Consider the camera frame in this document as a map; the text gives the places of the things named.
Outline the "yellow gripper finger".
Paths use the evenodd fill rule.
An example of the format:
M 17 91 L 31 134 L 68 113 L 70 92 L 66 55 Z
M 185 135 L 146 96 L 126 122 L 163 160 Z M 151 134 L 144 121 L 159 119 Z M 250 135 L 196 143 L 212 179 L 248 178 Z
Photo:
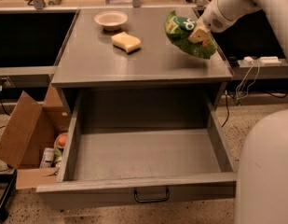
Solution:
M 204 26 L 197 27 L 193 33 L 188 37 L 188 40 L 193 44 L 203 42 L 210 37 L 210 30 Z

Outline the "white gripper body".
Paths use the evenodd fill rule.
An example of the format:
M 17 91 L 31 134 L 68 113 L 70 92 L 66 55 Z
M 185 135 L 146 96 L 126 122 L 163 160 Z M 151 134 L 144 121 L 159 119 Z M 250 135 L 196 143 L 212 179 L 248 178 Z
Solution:
M 220 11 L 218 1 L 212 0 L 197 21 L 198 26 L 214 33 L 222 33 L 233 25 Z

